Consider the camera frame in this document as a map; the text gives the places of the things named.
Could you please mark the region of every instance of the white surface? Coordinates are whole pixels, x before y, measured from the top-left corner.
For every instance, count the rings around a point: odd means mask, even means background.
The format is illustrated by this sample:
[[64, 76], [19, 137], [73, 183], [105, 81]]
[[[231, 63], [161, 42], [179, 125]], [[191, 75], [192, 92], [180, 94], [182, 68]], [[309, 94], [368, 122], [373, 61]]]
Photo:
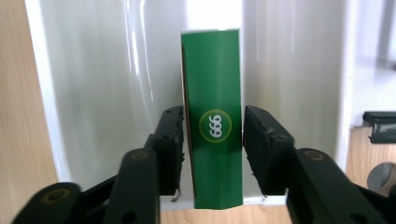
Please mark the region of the white surface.
[[[240, 26], [243, 104], [270, 111], [297, 147], [323, 150], [344, 168], [349, 127], [361, 124], [362, 111], [396, 110], [396, 76], [375, 65], [384, 4], [26, 1], [60, 181], [87, 189], [111, 177], [162, 111], [183, 103], [182, 30]], [[381, 59], [395, 61], [393, 42]], [[189, 167], [183, 163], [182, 198], [163, 197], [163, 208], [192, 207]], [[245, 154], [244, 196], [264, 202]]]

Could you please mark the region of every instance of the circular logo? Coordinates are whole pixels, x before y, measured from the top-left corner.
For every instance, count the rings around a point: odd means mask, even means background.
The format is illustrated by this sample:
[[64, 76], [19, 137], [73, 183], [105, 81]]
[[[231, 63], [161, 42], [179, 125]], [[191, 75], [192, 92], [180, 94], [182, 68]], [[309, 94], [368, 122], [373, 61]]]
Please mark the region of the circular logo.
[[222, 110], [209, 110], [201, 116], [199, 131], [206, 141], [220, 143], [230, 135], [232, 129], [230, 116]]

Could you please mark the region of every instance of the black object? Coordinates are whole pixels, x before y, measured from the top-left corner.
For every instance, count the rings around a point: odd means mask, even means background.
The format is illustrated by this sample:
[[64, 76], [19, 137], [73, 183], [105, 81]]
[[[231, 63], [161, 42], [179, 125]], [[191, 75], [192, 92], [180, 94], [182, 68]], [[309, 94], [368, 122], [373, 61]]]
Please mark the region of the black object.
[[371, 143], [396, 143], [396, 112], [364, 112], [363, 120], [373, 126]]
[[[118, 175], [82, 193], [73, 183], [42, 189], [14, 223], [160, 223], [159, 196], [179, 187], [182, 111], [164, 111], [145, 147], [125, 154]], [[293, 144], [267, 111], [247, 106], [244, 147], [253, 174], [263, 195], [288, 193], [293, 223], [396, 223], [396, 188], [387, 198], [355, 186], [327, 154]]]

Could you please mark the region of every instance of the green rectangular box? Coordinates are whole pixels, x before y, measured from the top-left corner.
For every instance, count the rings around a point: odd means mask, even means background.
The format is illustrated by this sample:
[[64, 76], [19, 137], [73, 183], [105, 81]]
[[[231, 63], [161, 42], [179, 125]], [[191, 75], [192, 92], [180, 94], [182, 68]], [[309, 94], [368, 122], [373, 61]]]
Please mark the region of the green rectangular box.
[[241, 205], [238, 30], [184, 33], [181, 43], [195, 208]]

